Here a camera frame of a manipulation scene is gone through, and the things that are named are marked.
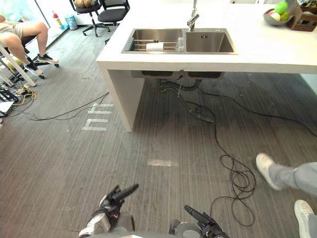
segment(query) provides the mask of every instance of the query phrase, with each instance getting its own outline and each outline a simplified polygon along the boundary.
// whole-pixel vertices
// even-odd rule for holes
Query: bowl
[[[275,20],[273,17],[271,17],[268,13],[270,11],[274,10],[273,9],[270,9],[270,10],[267,10],[264,14],[263,14],[263,18],[264,20],[266,21],[267,24],[271,25],[271,26],[283,26],[285,25],[287,22],[289,22],[289,20],[293,17],[293,16],[289,16],[288,19],[286,21],[277,21]]]

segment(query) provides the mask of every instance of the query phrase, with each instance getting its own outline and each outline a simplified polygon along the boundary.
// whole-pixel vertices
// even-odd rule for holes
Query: person sitting
[[[34,75],[41,75],[43,72],[25,56],[21,38],[36,36],[39,46],[38,61],[56,64],[58,60],[52,59],[46,53],[48,41],[48,29],[42,22],[10,22],[5,16],[0,15],[0,44],[8,47],[10,52],[24,63],[24,67]]]

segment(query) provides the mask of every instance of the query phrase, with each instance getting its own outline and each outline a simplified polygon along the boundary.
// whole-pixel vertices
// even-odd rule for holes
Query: trash can
[[[78,26],[76,23],[75,16],[73,14],[65,16],[65,20],[71,30],[77,30]]]

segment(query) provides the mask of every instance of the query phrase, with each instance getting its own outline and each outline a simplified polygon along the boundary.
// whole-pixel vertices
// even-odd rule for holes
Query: faucet
[[[196,11],[197,11],[196,4],[197,4],[197,0],[194,0],[194,7],[193,7],[193,11],[192,11],[192,17],[187,21],[187,25],[189,27],[189,29],[188,29],[189,31],[194,31],[195,21],[199,17],[199,14],[196,13]]]

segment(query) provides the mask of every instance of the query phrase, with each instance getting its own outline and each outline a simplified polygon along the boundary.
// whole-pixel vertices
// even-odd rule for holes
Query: shorts
[[[11,25],[10,27],[3,29],[3,31],[1,31],[0,34],[2,32],[11,32],[11,33],[17,35],[20,39],[22,39],[23,25],[22,24]],[[5,43],[2,42],[1,40],[0,40],[0,44],[3,47],[6,47]]]

